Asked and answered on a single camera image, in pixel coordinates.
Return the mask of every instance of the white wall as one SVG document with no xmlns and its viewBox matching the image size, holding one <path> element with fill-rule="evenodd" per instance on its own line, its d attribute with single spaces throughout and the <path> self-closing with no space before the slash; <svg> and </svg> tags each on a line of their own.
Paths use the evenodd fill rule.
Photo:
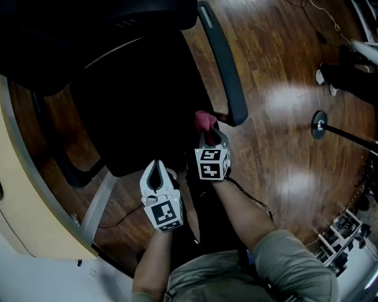
<svg viewBox="0 0 378 302">
<path fill-rule="evenodd" d="M 377 260 L 376 249 L 369 240 L 366 240 L 366 246 L 362 249 L 359 249 L 356 240 L 353 241 L 353 249 L 348 253 L 347 269 L 337 278 L 341 301 L 346 300 L 372 270 L 376 269 Z"/>
<path fill-rule="evenodd" d="M 0 235 L 1 302 L 127 302 L 131 285 L 101 259 L 78 268 L 77 261 L 18 255 Z"/>
</svg>

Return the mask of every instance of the chair seat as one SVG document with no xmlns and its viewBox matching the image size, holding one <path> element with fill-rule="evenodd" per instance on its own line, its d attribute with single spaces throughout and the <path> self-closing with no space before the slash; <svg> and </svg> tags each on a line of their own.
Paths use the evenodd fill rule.
<svg viewBox="0 0 378 302">
<path fill-rule="evenodd" d="M 91 141 L 117 177 L 157 158 L 177 165 L 198 140 L 194 113 L 213 112 L 179 31 L 104 56 L 71 82 L 70 91 Z"/>
</svg>

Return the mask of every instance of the chair armrest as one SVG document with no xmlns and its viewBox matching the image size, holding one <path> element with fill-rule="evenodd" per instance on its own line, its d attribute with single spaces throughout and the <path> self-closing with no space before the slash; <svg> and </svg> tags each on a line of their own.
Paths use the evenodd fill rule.
<svg viewBox="0 0 378 302">
<path fill-rule="evenodd" d="M 198 14 L 213 50 L 228 101 L 228 114 L 216 114 L 216 117 L 230 126 L 238 126 L 247 119 L 248 109 L 230 46 L 207 2 L 198 3 Z"/>
</svg>

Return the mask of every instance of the round base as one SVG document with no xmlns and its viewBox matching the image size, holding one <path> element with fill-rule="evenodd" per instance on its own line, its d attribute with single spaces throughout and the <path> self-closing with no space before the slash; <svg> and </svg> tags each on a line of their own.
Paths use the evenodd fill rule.
<svg viewBox="0 0 378 302">
<path fill-rule="evenodd" d="M 311 133 L 314 139 L 321 139 L 325 135 L 325 130 L 319 127 L 321 123 L 327 124 L 327 115 L 324 111 L 319 110 L 311 122 Z"/>
</svg>

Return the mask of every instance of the black pole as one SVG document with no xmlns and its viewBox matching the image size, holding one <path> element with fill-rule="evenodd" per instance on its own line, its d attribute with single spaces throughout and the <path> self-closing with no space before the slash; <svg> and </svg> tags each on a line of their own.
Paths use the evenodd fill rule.
<svg viewBox="0 0 378 302">
<path fill-rule="evenodd" d="M 324 130 L 327 130 L 327 131 L 330 131 L 330 132 L 333 132 L 337 135 L 340 135 L 342 137 L 345 137 L 346 139 L 348 140 L 351 140 L 352 142 L 354 143 L 357 143 L 371 151 L 374 151 L 375 153 L 378 153 L 378 145 L 375 144 L 375 143 L 372 143 L 372 142 L 368 142 L 367 140 L 364 140 L 360 137 L 357 137 L 353 134 L 350 134 L 348 132 L 345 132 L 345 131 L 342 131 L 340 129 L 337 129 L 335 127 L 332 127 L 330 125 L 327 125 L 327 124 L 321 124 L 321 127 L 324 129 Z"/>
</svg>

